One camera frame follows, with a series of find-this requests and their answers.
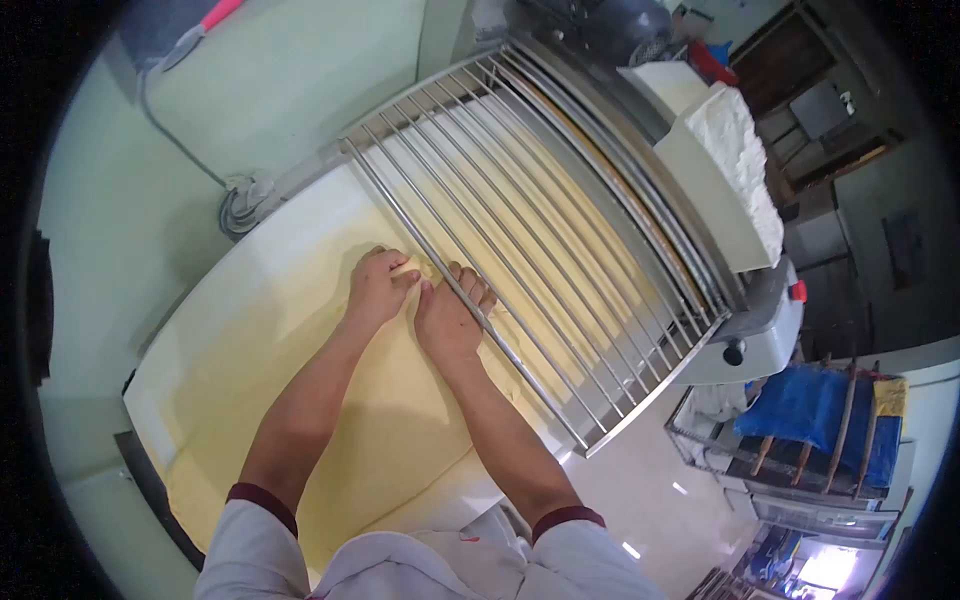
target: wooden stick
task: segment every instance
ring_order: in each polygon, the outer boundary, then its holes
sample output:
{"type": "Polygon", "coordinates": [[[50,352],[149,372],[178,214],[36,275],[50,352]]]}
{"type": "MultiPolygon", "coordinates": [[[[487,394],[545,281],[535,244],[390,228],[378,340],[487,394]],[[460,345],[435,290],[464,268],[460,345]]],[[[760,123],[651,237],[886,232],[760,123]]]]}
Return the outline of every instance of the wooden stick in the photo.
{"type": "MultiPolygon", "coordinates": [[[[832,358],[833,352],[827,352],[827,356],[824,356],[823,360],[820,361],[820,366],[824,369],[829,369],[830,359],[832,358]]],[[[793,479],[790,480],[791,488],[796,488],[797,484],[800,483],[800,478],[804,475],[806,462],[810,460],[810,450],[812,449],[813,444],[810,442],[804,442],[804,447],[800,450],[800,458],[797,460],[797,472],[793,474],[793,479]]]]}
{"type": "Polygon", "coordinates": [[[843,453],[843,444],[847,441],[847,429],[850,428],[850,414],[853,412],[853,392],[856,390],[856,356],[850,361],[850,383],[847,384],[847,401],[843,407],[843,418],[840,419],[840,431],[837,433],[837,443],[833,447],[833,456],[830,457],[830,468],[827,471],[827,483],[821,493],[830,491],[833,476],[840,466],[840,454],[843,453]]]}
{"type": "Polygon", "coordinates": [[[763,467],[763,461],[767,458],[767,452],[770,451],[770,446],[773,445],[773,442],[773,436],[767,436],[763,438],[763,442],[760,443],[760,453],[756,457],[754,467],[750,469],[750,474],[752,477],[756,477],[756,474],[760,472],[760,467],[763,467]]]}
{"type": "Polygon", "coordinates": [[[870,453],[874,451],[874,434],[876,433],[876,399],[870,398],[870,420],[867,423],[867,441],[863,444],[863,458],[860,459],[860,474],[856,478],[856,490],[853,499],[860,497],[863,489],[863,479],[867,476],[867,466],[870,464],[870,453]]]}
{"type": "Polygon", "coordinates": [[[813,444],[804,442],[804,447],[800,451],[800,460],[797,462],[797,472],[793,474],[793,479],[790,480],[791,487],[796,487],[800,483],[800,477],[804,474],[806,468],[806,461],[810,460],[810,450],[812,448],[813,444]]]}

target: yellow cloth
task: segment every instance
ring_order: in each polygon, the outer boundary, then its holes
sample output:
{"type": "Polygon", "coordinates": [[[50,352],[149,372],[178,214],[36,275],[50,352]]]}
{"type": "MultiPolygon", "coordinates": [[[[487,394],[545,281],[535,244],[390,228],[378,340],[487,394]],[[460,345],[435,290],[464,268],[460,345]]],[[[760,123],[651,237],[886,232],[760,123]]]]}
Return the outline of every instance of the yellow cloth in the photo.
{"type": "Polygon", "coordinates": [[[902,377],[875,381],[876,415],[878,417],[905,417],[909,391],[910,384],[902,377]]]}

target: hand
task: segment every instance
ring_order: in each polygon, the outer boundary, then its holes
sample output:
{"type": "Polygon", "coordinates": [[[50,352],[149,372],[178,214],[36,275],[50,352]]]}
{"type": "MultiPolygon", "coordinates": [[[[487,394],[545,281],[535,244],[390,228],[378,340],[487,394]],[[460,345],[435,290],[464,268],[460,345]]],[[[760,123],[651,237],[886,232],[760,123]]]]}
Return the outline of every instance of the hand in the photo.
{"type": "Polygon", "coordinates": [[[350,275],[350,297],[344,320],[373,336],[396,316],[407,292],[420,280],[420,271],[399,275],[394,270],[410,257],[399,250],[376,246],[360,258],[350,275]]]}
{"type": "MultiPolygon", "coordinates": [[[[484,315],[489,315],[496,304],[496,294],[487,283],[472,269],[462,269],[456,262],[449,267],[470,299],[484,315]]],[[[446,281],[434,289],[425,280],[420,288],[420,305],[414,319],[417,340],[438,371],[447,376],[451,370],[477,359],[483,329],[446,281]]]]}

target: red stop button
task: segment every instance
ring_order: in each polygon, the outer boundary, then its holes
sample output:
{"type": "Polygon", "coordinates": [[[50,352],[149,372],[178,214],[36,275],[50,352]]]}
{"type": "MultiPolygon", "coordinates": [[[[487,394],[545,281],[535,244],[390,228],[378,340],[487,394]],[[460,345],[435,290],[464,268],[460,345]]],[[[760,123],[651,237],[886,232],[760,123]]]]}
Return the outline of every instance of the red stop button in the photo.
{"type": "Polygon", "coordinates": [[[787,289],[787,297],[806,304],[806,283],[801,279],[787,289]]]}

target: maroon sleeve cuff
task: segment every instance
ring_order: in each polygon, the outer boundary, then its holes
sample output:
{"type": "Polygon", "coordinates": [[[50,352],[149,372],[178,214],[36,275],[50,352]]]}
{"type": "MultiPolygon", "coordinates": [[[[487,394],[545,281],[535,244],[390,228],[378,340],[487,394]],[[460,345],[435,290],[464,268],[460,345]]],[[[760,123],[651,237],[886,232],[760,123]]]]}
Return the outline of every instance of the maroon sleeve cuff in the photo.
{"type": "Polygon", "coordinates": [[[600,525],[604,529],[607,528],[607,523],[603,518],[586,506],[566,506],[547,513],[538,521],[534,526],[534,544],[536,544],[540,536],[548,530],[567,521],[590,521],[591,523],[600,525]]]}
{"type": "Polygon", "coordinates": [[[247,500],[264,509],[276,520],[283,523],[283,526],[290,530],[290,533],[297,536],[297,520],[294,514],[285,504],[279,501],[276,496],[267,492],[260,486],[252,483],[235,483],[227,493],[227,502],[230,500],[247,500]]]}

